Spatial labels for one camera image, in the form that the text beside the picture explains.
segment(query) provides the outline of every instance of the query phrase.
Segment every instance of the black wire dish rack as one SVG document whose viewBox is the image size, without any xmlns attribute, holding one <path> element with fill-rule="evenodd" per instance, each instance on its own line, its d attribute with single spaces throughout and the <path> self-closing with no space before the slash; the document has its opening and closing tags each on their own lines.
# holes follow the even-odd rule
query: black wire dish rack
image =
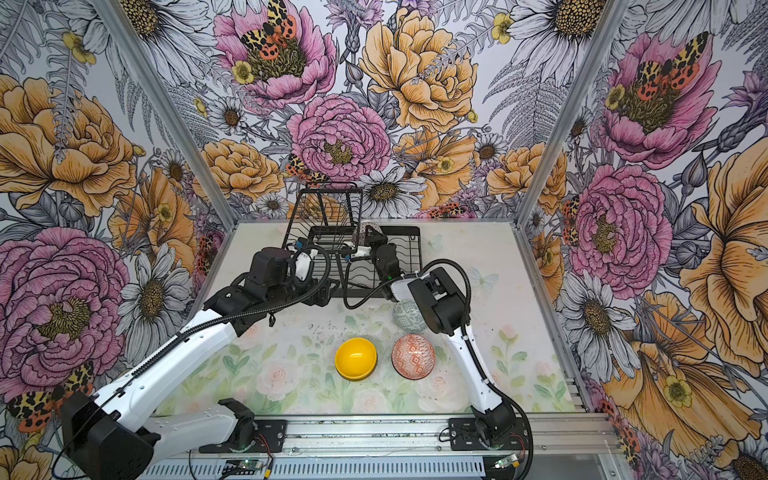
<svg viewBox="0 0 768 480">
<path fill-rule="evenodd" d="M 330 282 L 332 296 L 343 296 L 346 283 L 347 297 L 361 298 L 369 295 L 381 282 L 371 258 L 357 257 L 358 245 L 365 244 L 365 237 L 374 227 L 361 219 L 362 188 L 354 183 L 333 182 L 313 184 L 299 191 L 296 203 L 290 211 L 283 248 L 300 248 L 314 243 L 328 252 L 331 262 Z M 396 246 L 397 257 L 404 273 L 421 270 L 422 237 L 415 226 L 382 225 L 381 233 Z M 349 278 L 346 268 L 349 266 Z M 322 256 L 315 257 L 313 276 L 320 278 L 326 264 Z M 374 297 L 385 297 L 383 289 Z"/>
</svg>

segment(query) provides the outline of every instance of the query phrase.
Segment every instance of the floral table surface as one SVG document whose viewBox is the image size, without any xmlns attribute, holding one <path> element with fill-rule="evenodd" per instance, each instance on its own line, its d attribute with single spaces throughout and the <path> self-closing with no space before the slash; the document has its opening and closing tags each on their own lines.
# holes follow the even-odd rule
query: floral table surface
<svg viewBox="0 0 768 480">
<path fill-rule="evenodd" d="M 472 279 L 472 322 L 497 385 L 529 412 L 573 411 L 510 226 L 456 222 L 419 226 L 424 263 L 450 258 Z M 211 291 L 242 270 L 243 257 L 280 245 L 285 227 L 284 223 L 241 225 Z M 451 275 L 462 285 L 458 274 Z M 389 301 L 371 299 L 357 310 L 347 310 L 341 299 L 333 299 L 322 309 L 299 305 L 279 313 L 273 328 L 258 322 L 203 363 L 157 414 L 198 412 L 228 397 L 260 415 L 468 411 L 464 380 L 447 342 L 429 329 L 422 335 L 435 347 L 432 373 L 411 381 L 395 371 L 389 357 L 405 332 L 395 324 L 392 308 Z M 371 340 L 379 354 L 375 372 L 362 382 L 346 381 L 333 364 L 336 349 L 355 336 Z"/>
</svg>

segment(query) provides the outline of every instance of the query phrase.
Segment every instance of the brown patterned bowl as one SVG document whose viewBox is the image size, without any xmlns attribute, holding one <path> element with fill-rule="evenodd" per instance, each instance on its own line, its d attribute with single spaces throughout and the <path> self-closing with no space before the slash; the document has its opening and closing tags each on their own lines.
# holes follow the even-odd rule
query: brown patterned bowl
<svg viewBox="0 0 768 480">
<path fill-rule="evenodd" d="M 423 336 L 410 333 L 392 348 L 392 364 L 409 380 L 423 379 L 435 368 L 435 349 Z"/>
</svg>

